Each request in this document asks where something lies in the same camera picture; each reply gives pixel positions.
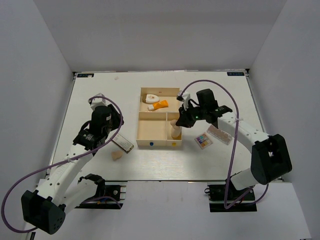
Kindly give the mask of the beige makeup sponge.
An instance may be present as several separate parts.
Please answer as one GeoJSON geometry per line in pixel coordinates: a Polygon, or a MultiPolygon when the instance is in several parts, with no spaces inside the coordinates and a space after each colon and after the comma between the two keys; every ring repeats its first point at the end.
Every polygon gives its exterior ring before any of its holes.
{"type": "Polygon", "coordinates": [[[117,150],[117,151],[113,151],[111,153],[111,158],[113,161],[119,160],[120,158],[122,158],[123,156],[123,151],[122,150],[117,150]]]}
{"type": "Polygon", "coordinates": [[[173,119],[170,121],[170,125],[173,127],[173,128],[177,128],[177,120],[176,119],[173,119]]]}

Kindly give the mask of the round white powder puff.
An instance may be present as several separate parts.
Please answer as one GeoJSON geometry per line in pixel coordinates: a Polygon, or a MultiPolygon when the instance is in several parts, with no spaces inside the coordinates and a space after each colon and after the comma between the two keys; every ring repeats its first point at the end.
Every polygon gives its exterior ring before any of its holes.
{"type": "Polygon", "coordinates": [[[181,133],[182,133],[182,128],[180,126],[171,127],[170,134],[173,139],[178,139],[181,136],[181,133]]]}

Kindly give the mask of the orange sunscreen tube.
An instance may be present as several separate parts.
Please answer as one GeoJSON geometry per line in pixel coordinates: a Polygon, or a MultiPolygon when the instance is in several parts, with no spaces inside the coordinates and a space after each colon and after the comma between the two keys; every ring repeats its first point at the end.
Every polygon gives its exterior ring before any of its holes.
{"type": "Polygon", "coordinates": [[[153,104],[149,104],[147,106],[147,109],[149,111],[155,111],[158,109],[167,108],[168,106],[169,106],[169,103],[166,100],[162,100],[162,101],[155,102],[153,104]]]}

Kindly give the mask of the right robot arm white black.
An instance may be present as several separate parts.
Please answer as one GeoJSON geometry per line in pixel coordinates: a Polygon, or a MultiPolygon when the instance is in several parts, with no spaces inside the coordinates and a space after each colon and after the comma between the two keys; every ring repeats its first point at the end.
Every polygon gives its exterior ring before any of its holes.
{"type": "Polygon", "coordinates": [[[191,128],[196,121],[205,120],[233,136],[234,142],[240,142],[251,154],[250,167],[230,177],[230,184],[225,187],[229,198],[236,200],[243,195],[244,189],[257,184],[267,185],[292,171],[283,136],[269,135],[237,118],[231,108],[218,105],[210,89],[198,91],[196,95],[198,103],[192,105],[189,93],[180,91],[177,94],[177,100],[182,102],[177,126],[191,128]]]}

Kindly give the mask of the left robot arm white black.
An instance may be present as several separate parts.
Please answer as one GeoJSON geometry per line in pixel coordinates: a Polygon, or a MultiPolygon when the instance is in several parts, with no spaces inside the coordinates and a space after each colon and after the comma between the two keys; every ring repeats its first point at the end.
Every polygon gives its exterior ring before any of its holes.
{"type": "Polygon", "coordinates": [[[91,119],[84,123],[66,155],[66,163],[57,166],[49,178],[34,191],[21,197],[23,219],[36,228],[53,235],[62,226],[66,215],[83,201],[105,196],[104,180],[89,174],[70,192],[67,189],[82,168],[95,156],[110,134],[123,124],[120,113],[112,104],[93,108],[91,119]]]}

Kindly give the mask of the cream organizer tray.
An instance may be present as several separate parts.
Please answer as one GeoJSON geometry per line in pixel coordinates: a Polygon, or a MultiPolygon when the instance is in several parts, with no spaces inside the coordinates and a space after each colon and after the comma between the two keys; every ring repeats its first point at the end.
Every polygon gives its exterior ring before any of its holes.
{"type": "Polygon", "coordinates": [[[179,138],[171,137],[171,120],[178,120],[180,102],[176,99],[179,88],[142,87],[137,123],[136,143],[140,148],[177,148],[182,146],[182,132],[179,138]],[[149,111],[148,104],[142,102],[142,95],[154,94],[159,101],[166,100],[168,107],[149,111]]]}

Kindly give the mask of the colourful eyeshadow palette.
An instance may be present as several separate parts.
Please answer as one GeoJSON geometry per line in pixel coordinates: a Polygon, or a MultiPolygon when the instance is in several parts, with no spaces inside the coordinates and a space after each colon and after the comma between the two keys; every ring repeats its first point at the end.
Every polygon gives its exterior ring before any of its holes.
{"type": "Polygon", "coordinates": [[[202,150],[213,144],[212,140],[206,133],[198,135],[194,140],[202,150]]]}

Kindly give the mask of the nude eyeshadow palette clear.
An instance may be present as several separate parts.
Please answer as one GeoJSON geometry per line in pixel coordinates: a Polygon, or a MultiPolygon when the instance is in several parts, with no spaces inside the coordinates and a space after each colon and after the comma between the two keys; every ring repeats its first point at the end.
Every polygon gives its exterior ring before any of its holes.
{"type": "Polygon", "coordinates": [[[229,145],[233,139],[233,137],[230,134],[215,127],[214,125],[210,125],[206,132],[218,139],[219,141],[221,141],[222,143],[224,143],[225,145],[229,145]]]}

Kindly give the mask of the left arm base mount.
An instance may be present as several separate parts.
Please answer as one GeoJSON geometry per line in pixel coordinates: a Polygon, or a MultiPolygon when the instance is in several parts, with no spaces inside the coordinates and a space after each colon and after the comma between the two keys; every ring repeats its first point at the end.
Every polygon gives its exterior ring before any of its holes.
{"type": "Polygon", "coordinates": [[[84,181],[94,184],[94,195],[84,200],[76,209],[120,210],[126,198],[127,181],[107,181],[99,175],[81,176],[77,185],[84,181]]]}

